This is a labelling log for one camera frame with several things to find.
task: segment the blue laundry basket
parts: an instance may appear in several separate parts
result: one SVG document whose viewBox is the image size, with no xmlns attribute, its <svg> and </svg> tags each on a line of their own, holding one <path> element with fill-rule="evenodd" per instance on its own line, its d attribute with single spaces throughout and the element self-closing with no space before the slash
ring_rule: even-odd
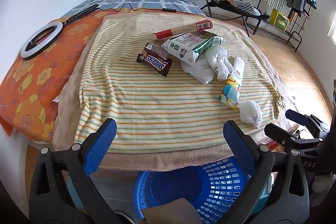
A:
<svg viewBox="0 0 336 224">
<path fill-rule="evenodd" d="M 212 224 L 231 207 L 248 180 L 235 157 L 168 172 L 140 172 L 134 187 L 134 208 L 143 218 L 141 209 L 185 198 L 203 223 Z"/>
</svg>

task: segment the candy bar wrapper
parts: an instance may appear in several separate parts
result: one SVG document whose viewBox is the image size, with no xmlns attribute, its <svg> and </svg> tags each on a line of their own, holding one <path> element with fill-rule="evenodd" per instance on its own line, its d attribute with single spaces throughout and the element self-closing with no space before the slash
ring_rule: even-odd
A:
<svg viewBox="0 0 336 224">
<path fill-rule="evenodd" d="M 243 80 L 245 62 L 239 56 L 235 56 L 235 63 L 233 65 L 233 72 L 229 74 L 229 77 L 225 80 L 225 86 L 218 97 L 218 100 L 222 103 L 237 108 L 240 87 Z"/>
<path fill-rule="evenodd" d="M 138 54 L 136 61 L 150 65 L 159 74 L 167 77 L 171 67 L 172 59 L 167 58 L 168 52 L 159 45 L 147 43 L 141 54 Z"/>
</svg>

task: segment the window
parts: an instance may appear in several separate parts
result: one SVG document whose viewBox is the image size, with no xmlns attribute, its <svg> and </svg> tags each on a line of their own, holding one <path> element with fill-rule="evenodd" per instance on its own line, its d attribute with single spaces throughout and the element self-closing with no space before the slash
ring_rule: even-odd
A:
<svg viewBox="0 0 336 224">
<path fill-rule="evenodd" d="M 333 23 L 331 24 L 330 30 L 328 32 L 330 39 L 336 44 L 336 13 L 334 16 Z"/>
</svg>

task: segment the blue checkered bedsheet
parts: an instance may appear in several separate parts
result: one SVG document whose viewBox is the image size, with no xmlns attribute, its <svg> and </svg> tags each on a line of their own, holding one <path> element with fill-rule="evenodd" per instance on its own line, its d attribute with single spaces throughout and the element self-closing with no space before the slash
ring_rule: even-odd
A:
<svg viewBox="0 0 336 224">
<path fill-rule="evenodd" d="M 79 12 L 80 10 L 96 3 L 101 4 L 101 9 L 107 10 L 109 8 L 119 9 L 124 3 L 127 2 L 131 4 L 132 8 L 169 8 L 176 9 L 180 12 L 187 12 L 196 15 L 205 15 L 197 6 L 196 2 L 192 0 L 87 0 L 67 12 L 64 16 L 71 16 Z"/>
</svg>

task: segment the orange floral bedsheet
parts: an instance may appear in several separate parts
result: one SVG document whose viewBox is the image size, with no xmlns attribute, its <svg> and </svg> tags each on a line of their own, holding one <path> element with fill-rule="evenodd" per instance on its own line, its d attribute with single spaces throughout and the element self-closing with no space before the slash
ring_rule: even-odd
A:
<svg viewBox="0 0 336 224">
<path fill-rule="evenodd" d="M 120 13 L 130 12 L 122 9 Z M 57 40 L 35 58 L 25 61 L 18 55 L 0 85 L 0 124 L 8 135 L 14 126 L 31 140 L 51 143 L 58 114 L 58 104 L 52 100 L 67 83 L 104 16 L 115 13 L 95 11 L 65 26 Z"/>
</svg>

